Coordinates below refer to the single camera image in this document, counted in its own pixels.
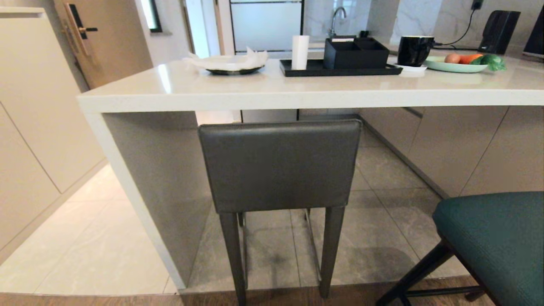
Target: wall outlet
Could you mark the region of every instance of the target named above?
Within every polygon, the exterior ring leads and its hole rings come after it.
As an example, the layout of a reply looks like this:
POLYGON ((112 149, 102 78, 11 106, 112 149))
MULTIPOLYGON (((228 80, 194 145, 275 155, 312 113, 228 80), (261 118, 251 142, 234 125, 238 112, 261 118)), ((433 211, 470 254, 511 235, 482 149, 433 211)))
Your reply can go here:
POLYGON ((479 10, 481 9, 482 4, 484 4, 484 0, 474 0, 472 1, 472 10, 479 10))

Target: white quartz countertop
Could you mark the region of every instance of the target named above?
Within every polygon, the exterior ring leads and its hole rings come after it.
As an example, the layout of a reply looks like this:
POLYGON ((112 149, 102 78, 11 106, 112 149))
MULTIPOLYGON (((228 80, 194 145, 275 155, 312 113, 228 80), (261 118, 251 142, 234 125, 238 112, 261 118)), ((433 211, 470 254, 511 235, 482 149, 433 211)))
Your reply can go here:
POLYGON ((401 106, 544 105, 544 64, 505 58, 507 71, 398 76, 284 77, 270 59, 258 73, 214 76, 183 61, 79 96, 83 112, 401 106))

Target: bar stool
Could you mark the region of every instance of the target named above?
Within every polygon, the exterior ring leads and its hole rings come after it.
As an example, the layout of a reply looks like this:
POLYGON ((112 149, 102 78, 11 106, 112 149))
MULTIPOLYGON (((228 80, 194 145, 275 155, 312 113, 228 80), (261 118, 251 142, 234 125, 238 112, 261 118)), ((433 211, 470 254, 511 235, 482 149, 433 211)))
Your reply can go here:
POLYGON ((400 298, 487 294, 496 305, 544 304, 544 192, 512 192, 451 198, 432 215, 442 241, 376 305, 400 298), (455 255, 479 286, 408 291, 455 255))
POLYGON ((320 295, 329 295, 361 127, 358 120, 200 126, 240 305, 246 300, 247 269, 238 225, 244 225, 244 213, 250 211, 326 208, 318 275, 320 295))

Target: faucet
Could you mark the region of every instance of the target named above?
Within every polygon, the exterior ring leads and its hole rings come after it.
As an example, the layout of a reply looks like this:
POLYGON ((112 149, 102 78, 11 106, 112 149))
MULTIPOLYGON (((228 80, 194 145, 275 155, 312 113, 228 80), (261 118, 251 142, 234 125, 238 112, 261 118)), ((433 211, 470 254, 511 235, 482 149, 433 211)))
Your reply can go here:
POLYGON ((333 38, 335 35, 336 35, 336 32, 335 32, 335 21, 336 21, 336 15, 338 14, 338 11, 341 11, 342 12, 342 18, 346 18, 347 17, 347 14, 345 13, 345 9, 344 7, 339 7, 335 10, 335 13, 332 14, 332 22, 331 22, 331 28, 329 29, 329 38, 333 38))

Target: chair seat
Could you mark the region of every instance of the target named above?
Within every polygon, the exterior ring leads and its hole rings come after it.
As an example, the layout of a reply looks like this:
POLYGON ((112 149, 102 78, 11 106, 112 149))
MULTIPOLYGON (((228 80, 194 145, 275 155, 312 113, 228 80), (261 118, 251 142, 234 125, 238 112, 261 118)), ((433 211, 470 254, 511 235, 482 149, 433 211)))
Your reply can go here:
POLYGON ((432 217, 502 305, 543 305, 543 192, 451 198, 432 217))

